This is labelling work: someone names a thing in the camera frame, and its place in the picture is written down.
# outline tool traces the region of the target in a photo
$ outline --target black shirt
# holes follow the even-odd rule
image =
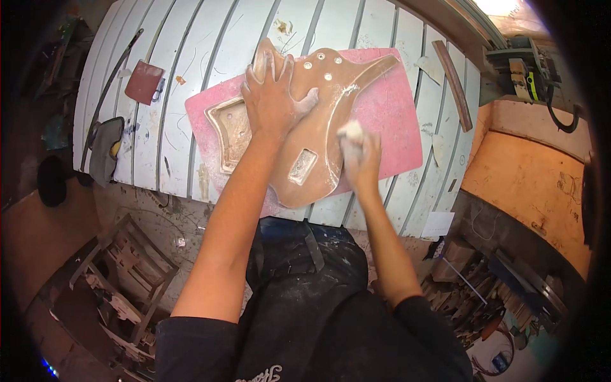
[[[242,354],[233,323],[172,317],[157,326],[156,336],[157,382],[289,380],[283,378],[285,366],[274,359],[261,364],[258,375],[236,375],[236,366],[249,355]],[[260,346],[288,345],[271,342]],[[390,314],[367,291],[350,296],[306,357],[302,381],[472,381],[469,358],[452,328],[422,297],[402,301]]]

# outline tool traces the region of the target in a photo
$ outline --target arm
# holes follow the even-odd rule
[[[380,137],[340,138],[345,172],[365,213],[373,261],[382,292],[394,309],[412,296],[422,296],[414,266],[392,227],[378,191],[382,147]]]
[[[288,132],[314,107],[318,89],[300,102],[288,93],[294,60],[287,56],[278,81],[271,52],[259,82],[250,65],[241,92],[252,139],[210,216],[197,255],[172,316],[237,323],[246,285],[246,265],[269,177]]]

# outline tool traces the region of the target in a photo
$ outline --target hand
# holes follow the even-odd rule
[[[344,171],[359,202],[379,197],[378,176],[382,158],[380,135],[362,130],[340,136]]]
[[[246,81],[241,92],[246,103],[253,137],[264,135],[282,143],[287,134],[318,102],[318,88],[310,89],[305,98],[295,101],[289,94],[295,60],[288,55],[278,81],[274,79],[276,66],[270,51],[265,51],[265,77],[259,82],[252,65],[246,69]]]

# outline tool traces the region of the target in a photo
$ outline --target person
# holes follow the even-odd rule
[[[379,136],[365,132],[344,171],[363,209],[379,286],[367,290],[365,254],[344,228],[258,221],[276,155],[316,105],[288,88],[294,59],[276,81],[247,68],[241,92],[252,140],[210,216],[202,247],[171,317],[156,327],[157,382],[471,381],[449,322],[422,297],[414,267],[378,191]],[[240,317],[245,282],[252,298]]]

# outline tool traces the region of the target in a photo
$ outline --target floor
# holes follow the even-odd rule
[[[149,238],[178,266],[179,271],[162,297],[159,306],[171,311],[183,288],[199,251],[202,235],[214,206],[180,197],[155,193],[138,187],[114,184],[102,188],[93,186],[100,223],[108,230],[127,213],[131,214]],[[371,247],[365,231],[350,230],[356,243],[365,251],[369,264],[369,282],[377,279]],[[432,266],[432,260],[422,259],[426,255],[429,241],[401,238],[412,257],[418,278],[422,280]],[[247,286],[244,305],[252,291]]]

